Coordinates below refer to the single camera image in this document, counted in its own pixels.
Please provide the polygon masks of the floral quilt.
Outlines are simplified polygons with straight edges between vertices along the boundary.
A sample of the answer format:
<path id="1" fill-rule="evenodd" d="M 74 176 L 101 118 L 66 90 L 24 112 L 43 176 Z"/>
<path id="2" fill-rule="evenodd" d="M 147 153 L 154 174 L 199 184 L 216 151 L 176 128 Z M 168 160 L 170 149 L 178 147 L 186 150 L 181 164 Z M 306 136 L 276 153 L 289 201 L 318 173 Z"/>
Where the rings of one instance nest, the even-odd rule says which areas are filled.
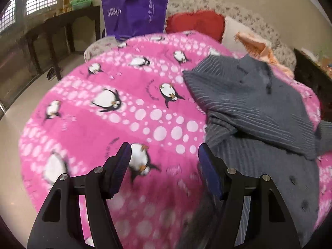
<path id="1" fill-rule="evenodd" d="M 273 26 L 246 8 L 220 0 L 181 0 L 168 3 L 166 17 L 160 33 L 148 33 L 140 39 L 171 45 L 170 57 L 178 64 L 191 60 L 190 51 L 221 55 L 216 47 L 193 39 L 200 33 L 219 42 L 235 58 L 249 55 L 294 77 L 294 52 L 281 41 Z"/>

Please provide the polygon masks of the dark wooden side table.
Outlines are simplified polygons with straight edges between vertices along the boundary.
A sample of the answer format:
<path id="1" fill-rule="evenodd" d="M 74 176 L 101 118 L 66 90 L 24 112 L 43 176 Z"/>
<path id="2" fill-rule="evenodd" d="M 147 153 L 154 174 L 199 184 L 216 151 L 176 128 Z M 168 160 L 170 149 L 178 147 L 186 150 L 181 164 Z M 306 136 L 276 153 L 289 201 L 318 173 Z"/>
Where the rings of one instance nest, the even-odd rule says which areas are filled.
<path id="1" fill-rule="evenodd" d="M 52 68 L 55 71 L 55 76 L 57 80 L 61 80 L 62 79 L 61 69 L 58 65 L 58 59 L 55 53 L 54 43 L 52 40 L 53 35 L 57 33 L 58 30 L 64 29 L 66 35 L 66 41 L 69 46 L 69 52 L 74 53 L 75 45 L 74 45 L 74 36 L 72 30 L 73 23 L 76 21 L 76 19 L 82 17 L 89 18 L 91 21 L 95 23 L 95 40 L 99 40 L 101 39 L 100 11 L 101 11 L 100 6 L 89 6 L 83 9 L 62 13 L 60 15 L 45 20 L 43 23 L 33 27 L 32 29 L 28 30 L 25 33 L 24 39 L 28 46 L 30 59 L 39 75 L 42 73 L 42 69 L 40 67 L 37 53 L 34 47 L 34 42 L 38 39 L 38 37 L 40 35 L 44 35 L 46 37 L 46 44 L 50 54 Z"/>

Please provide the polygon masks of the red cushion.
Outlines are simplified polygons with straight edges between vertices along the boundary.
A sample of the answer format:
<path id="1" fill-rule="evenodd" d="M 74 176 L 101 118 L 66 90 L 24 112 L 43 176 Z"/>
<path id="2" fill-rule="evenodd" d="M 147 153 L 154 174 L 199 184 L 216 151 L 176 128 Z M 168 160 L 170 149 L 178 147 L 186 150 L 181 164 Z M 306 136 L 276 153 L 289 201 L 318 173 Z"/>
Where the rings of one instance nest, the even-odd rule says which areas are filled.
<path id="1" fill-rule="evenodd" d="M 197 31 L 221 42 L 225 31 L 225 17 L 213 10 L 176 13 L 166 20 L 166 33 Z"/>

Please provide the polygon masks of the dark carved wooden headboard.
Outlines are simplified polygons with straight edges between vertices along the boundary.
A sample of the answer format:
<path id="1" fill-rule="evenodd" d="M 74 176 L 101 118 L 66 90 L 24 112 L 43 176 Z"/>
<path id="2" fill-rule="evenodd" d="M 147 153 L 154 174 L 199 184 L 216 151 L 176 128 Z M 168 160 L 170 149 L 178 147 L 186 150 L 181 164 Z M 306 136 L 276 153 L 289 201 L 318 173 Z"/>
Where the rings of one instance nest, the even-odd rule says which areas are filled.
<path id="1" fill-rule="evenodd" d="M 310 87 L 319 98 L 321 117 L 331 121 L 331 79 L 323 70 L 300 50 L 294 48 L 297 60 L 295 79 Z"/>

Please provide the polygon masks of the purple tote bag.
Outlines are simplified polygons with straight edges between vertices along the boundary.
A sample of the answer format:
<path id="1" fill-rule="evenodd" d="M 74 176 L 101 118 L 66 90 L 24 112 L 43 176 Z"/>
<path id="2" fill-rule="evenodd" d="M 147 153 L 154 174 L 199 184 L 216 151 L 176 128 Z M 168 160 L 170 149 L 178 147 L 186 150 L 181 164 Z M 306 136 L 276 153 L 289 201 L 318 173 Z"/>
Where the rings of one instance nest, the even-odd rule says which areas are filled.
<path id="1" fill-rule="evenodd" d="M 169 0 L 101 0 L 105 33 L 117 40 L 162 33 Z"/>

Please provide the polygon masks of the pink penguin fleece blanket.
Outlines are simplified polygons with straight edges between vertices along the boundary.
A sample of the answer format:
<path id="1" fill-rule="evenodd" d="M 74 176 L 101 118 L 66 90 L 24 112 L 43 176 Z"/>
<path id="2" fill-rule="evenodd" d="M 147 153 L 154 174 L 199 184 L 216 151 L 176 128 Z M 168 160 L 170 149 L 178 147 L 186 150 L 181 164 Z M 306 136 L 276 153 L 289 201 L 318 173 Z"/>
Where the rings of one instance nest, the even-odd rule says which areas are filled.
<path id="1" fill-rule="evenodd" d="M 42 98 L 18 146 L 23 182 L 38 212 L 58 177 L 88 174 L 127 142 L 132 155 L 119 192 L 107 201 L 122 248 L 205 248 L 212 226 L 212 198 L 198 158 L 207 115 L 183 78 L 208 55 L 189 52 L 178 64 L 173 47 L 131 38 L 78 66 Z M 214 39 L 198 43 L 233 57 Z M 316 95 L 272 67 L 296 89 L 310 121 L 318 126 Z M 331 240 L 331 151 L 317 158 L 319 214 L 300 248 L 329 248 Z M 86 244 L 93 248 L 85 197 L 79 209 Z"/>

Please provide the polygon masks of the grey pinstriped suit jacket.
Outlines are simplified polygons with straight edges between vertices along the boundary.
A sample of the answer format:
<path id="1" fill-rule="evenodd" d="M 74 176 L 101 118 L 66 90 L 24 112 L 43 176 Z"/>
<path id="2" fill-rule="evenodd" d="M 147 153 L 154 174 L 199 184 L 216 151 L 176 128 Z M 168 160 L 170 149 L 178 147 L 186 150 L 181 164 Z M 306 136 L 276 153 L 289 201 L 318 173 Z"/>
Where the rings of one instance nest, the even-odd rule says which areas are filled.
<path id="1" fill-rule="evenodd" d="M 206 112 L 210 150 L 244 175 L 270 175 L 306 245 L 319 214 L 317 158 L 331 151 L 331 123 L 314 126 L 300 93 L 248 55 L 209 56 L 183 78 Z"/>

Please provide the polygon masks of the orange fringed towel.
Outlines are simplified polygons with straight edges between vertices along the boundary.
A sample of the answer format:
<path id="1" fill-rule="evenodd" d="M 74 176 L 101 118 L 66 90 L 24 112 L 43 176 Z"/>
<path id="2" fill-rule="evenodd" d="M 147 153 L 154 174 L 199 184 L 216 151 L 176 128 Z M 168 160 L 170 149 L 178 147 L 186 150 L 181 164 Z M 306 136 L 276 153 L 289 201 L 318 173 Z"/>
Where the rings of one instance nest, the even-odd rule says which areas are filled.
<path id="1" fill-rule="evenodd" d="M 294 73 L 278 61 L 267 41 L 260 36 L 253 33 L 238 32 L 235 35 L 235 40 L 240 42 L 247 50 L 247 53 L 255 59 L 276 66 L 285 75 L 294 79 Z"/>

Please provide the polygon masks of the green plastic basket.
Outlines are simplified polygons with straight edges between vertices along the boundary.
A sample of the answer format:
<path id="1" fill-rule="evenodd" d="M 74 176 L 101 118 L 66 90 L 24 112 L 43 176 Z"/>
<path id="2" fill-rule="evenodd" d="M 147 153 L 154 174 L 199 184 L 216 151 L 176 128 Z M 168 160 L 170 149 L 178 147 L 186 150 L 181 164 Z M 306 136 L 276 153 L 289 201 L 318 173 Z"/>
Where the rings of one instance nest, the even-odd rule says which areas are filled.
<path id="1" fill-rule="evenodd" d="M 70 1 L 72 10 L 80 10 L 92 5 L 92 0 L 72 0 Z"/>

